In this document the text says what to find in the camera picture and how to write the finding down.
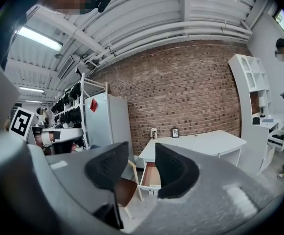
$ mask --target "wooden chair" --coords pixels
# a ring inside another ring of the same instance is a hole
[[[138,194],[141,201],[143,201],[143,198],[142,198],[141,189],[137,187],[139,182],[137,178],[136,165],[133,164],[130,160],[128,161],[128,164],[130,164],[133,167],[134,177],[136,182],[133,182],[125,178],[120,178],[120,180],[116,184],[115,193],[116,193],[118,206],[123,207],[126,213],[128,214],[129,218],[133,219],[129,212],[129,209],[127,208],[127,205],[133,198],[136,189],[138,189]]]

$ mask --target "white shelving rack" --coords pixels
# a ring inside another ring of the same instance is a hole
[[[87,78],[85,78],[85,74],[82,73],[81,80],[78,81],[77,83],[75,83],[70,88],[65,89],[65,93],[67,91],[71,91],[72,88],[76,84],[78,84],[78,83],[81,83],[81,88],[80,88],[81,96],[77,97],[77,99],[73,101],[72,105],[71,104],[64,105],[64,110],[59,112],[59,113],[57,113],[57,114],[54,114],[53,118],[55,118],[57,115],[64,114],[64,113],[66,113],[66,112],[68,112],[68,111],[70,111],[72,109],[76,109],[76,108],[80,107],[80,111],[81,111],[81,128],[83,130],[83,142],[84,142],[84,145],[85,145],[86,149],[88,149],[89,148],[89,143],[88,143],[88,136],[87,136],[87,124],[86,124],[86,120],[85,120],[85,99],[87,99],[87,98],[89,98],[91,96],[97,95],[99,93],[107,92],[108,91],[108,84],[107,84],[107,82],[102,84],[102,83],[95,82],[93,80],[87,79]],[[63,126],[64,126],[64,128],[70,127],[66,123],[64,123]]]
[[[259,58],[244,55],[234,55],[229,60],[234,79],[238,88],[241,107],[241,138],[247,141],[242,147],[238,167],[251,174],[263,171],[271,163],[274,147],[268,144],[269,131],[283,128],[284,123],[253,125],[253,117],[259,117],[259,113],[252,114],[250,93],[258,92],[263,97],[265,106],[263,112],[267,118],[274,118],[273,102],[271,99],[270,84],[267,74]]]

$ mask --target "fluorescent light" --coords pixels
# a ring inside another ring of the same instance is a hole
[[[42,104],[42,102],[41,102],[41,101],[26,100],[26,102],[28,102],[28,103],[39,103],[39,104]]]
[[[22,87],[22,86],[20,86],[19,89],[21,89],[21,90],[26,90],[26,91],[33,91],[33,92],[41,92],[41,93],[44,92],[44,90],[34,89],[34,88],[28,88],[28,87]]]
[[[56,41],[26,27],[22,27],[21,30],[18,32],[18,34],[26,38],[29,38],[35,42],[38,42],[42,45],[50,47],[56,51],[60,51],[63,47],[63,45],[57,43]]]

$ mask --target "gray floor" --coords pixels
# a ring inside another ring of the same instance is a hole
[[[269,167],[254,178],[275,196],[284,192],[284,182],[277,179],[277,175],[280,173],[282,164],[284,164],[284,151],[282,153],[275,152]],[[140,181],[143,173],[138,171],[137,174]],[[144,198],[143,202],[140,201],[136,192],[128,205],[128,209],[133,217],[132,220],[129,219],[124,209],[119,207],[120,215],[125,227],[122,231],[125,233],[131,233],[134,231],[156,205],[156,196],[149,195],[148,192],[144,190],[142,190],[142,195]]]

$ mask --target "refrigerator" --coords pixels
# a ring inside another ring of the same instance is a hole
[[[134,163],[128,102],[125,99],[107,93],[89,97],[85,100],[85,118],[90,146],[102,147],[128,141],[129,160]],[[132,179],[132,166],[127,165],[122,177]]]

